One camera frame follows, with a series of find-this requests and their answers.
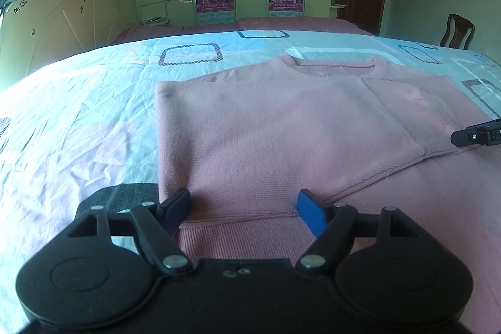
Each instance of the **pink fabric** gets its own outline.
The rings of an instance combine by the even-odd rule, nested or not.
[[[222,33],[237,30],[306,30],[329,33],[351,33],[372,36],[365,30],[360,30],[353,23],[342,19],[317,17],[285,17],[285,18],[245,18],[236,23],[209,24],[198,26],[137,26],[125,29],[112,44],[122,44],[132,41],[171,37],[200,33]]]
[[[161,200],[187,186],[195,201],[181,248],[295,261],[313,241],[297,217],[299,189],[360,212],[394,205],[472,271],[463,323],[497,333],[501,149],[449,141],[486,116],[448,77],[374,58],[358,67],[282,56],[158,85]]]

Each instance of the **wooden chair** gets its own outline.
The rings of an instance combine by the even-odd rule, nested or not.
[[[468,30],[472,30],[470,35],[468,36],[466,42],[464,43],[464,50],[468,50],[469,44],[472,42],[473,34],[475,33],[475,25],[471,23],[469,20],[459,16],[450,14],[449,19],[447,20],[447,31],[440,42],[440,47],[445,47],[445,42],[450,35],[452,20],[454,19],[454,35],[452,36],[452,40],[449,43],[450,48],[459,48],[464,37],[467,35]]]

